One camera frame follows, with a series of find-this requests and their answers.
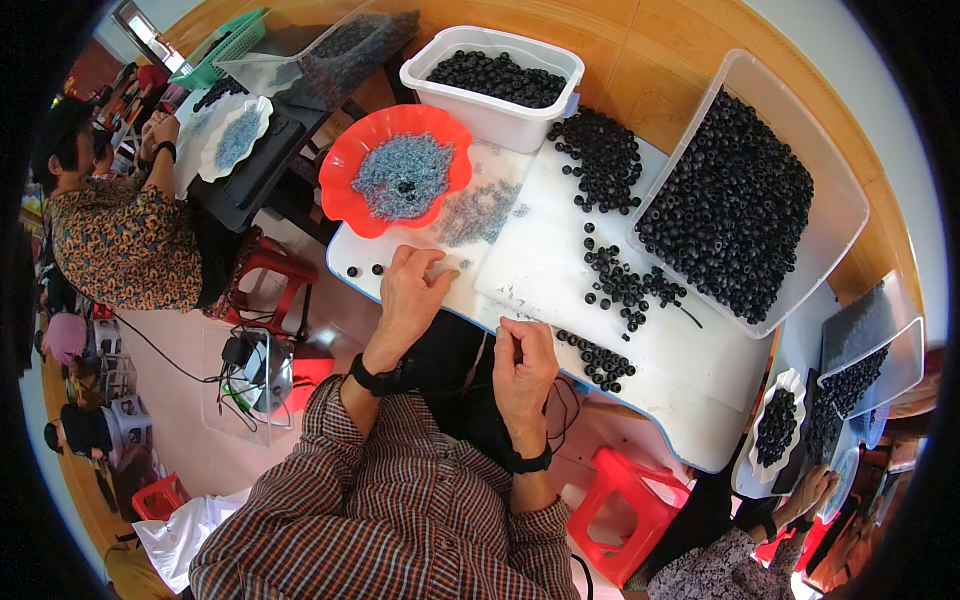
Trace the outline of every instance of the checkered shirt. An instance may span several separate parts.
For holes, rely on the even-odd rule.
[[[511,476],[451,445],[423,399],[384,398],[370,438],[320,384],[300,443],[190,565],[198,598],[577,598],[558,497],[511,514]]]

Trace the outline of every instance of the red wavy plate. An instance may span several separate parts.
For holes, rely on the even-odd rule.
[[[441,144],[453,142],[453,159],[447,171],[449,187],[416,219],[386,219],[371,216],[362,194],[350,187],[360,163],[371,150],[400,133],[420,135],[430,132]],[[426,105],[397,105],[373,112],[360,119],[333,142],[320,169],[324,214],[344,220],[357,235],[374,238],[393,227],[425,228],[440,216],[444,200],[466,189],[473,177],[467,149],[473,136],[446,110]]]

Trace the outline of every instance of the green plastic basket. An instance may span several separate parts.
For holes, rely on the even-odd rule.
[[[186,89],[197,89],[198,87],[210,87],[217,80],[223,79],[227,75],[227,71],[219,66],[214,66],[213,62],[216,59],[239,59],[247,54],[256,42],[263,39],[267,32],[263,27],[263,20],[259,17],[265,11],[264,8],[250,11],[218,27],[216,31],[207,36],[203,43],[197,46],[196,50],[190,53],[180,69],[170,77],[168,83],[177,84]],[[226,32],[232,33],[220,42],[210,54],[204,56],[213,42]]]

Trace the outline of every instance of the floral blouse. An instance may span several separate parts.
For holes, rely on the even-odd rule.
[[[777,547],[770,568],[752,558],[756,542],[732,527],[709,548],[694,548],[660,570],[650,600],[794,600],[790,575],[802,546]]]
[[[54,257],[81,293],[111,308],[186,312],[203,279],[186,205],[146,174],[91,180],[50,200]]]

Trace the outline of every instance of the white bag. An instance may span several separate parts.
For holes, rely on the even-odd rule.
[[[156,573],[174,593],[190,585],[189,569],[200,547],[230,515],[247,502],[250,488],[229,496],[201,496],[176,509],[166,521],[133,524]]]

